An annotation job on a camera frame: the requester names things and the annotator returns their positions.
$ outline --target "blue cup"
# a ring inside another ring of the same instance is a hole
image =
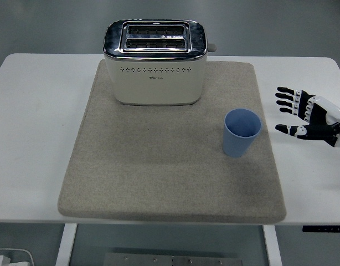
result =
[[[224,118],[223,151],[230,157],[244,155],[262,128],[261,119],[248,109],[234,109]]]

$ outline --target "gray felt mat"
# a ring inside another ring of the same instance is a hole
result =
[[[222,151],[223,120],[249,108],[264,122],[241,158]],[[102,60],[63,186],[66,216],[132,221],[268,224],[285,218],[254,67],[207,62],[202,97],[187,106],[129,106]]]

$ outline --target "toaster slot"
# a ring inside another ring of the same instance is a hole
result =
[[[183,35],[184,27],[181,25],[130,25],[127,34],[146,35]]]
[[[188,24],[169,21],[125,23],[120,50],[125,53],[188,52]]]
[[[126,49],[186,50],[184,39],[127,39]]]

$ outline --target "white table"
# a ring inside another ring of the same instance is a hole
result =
[[[0,222],[120,222],[64,217],[57,210],[101,59],[103,55],[13,54],[4,61],[0,68]],[[279,224],[340,224],[340,149],[275,130],[276,124],[304,124],[279,112],[278,86],[324,96],[340,107],[337,64],[328,58],[208,60],[248,62],[255,67],[287,208],[287,217]]]

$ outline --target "toaster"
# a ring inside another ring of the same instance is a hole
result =
[[[122,20],[104,39],[112,91],[128,105],[188,105],[202,93],[208,43],[188,20]]]

